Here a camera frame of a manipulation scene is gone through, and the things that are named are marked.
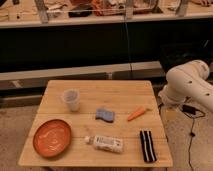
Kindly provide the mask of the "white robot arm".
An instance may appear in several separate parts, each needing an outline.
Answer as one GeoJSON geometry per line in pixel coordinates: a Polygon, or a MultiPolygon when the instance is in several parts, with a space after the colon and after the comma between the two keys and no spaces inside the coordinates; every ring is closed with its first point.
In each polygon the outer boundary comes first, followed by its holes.
{"type": "Polygon", "coordinates": [[[166,73],[167,84],[159,97],[167,107],[183,104],[190,97],[213,112],[213,85],[206,81],[209,74],[209,66],[202,60],[175,66],[166,73]]]}

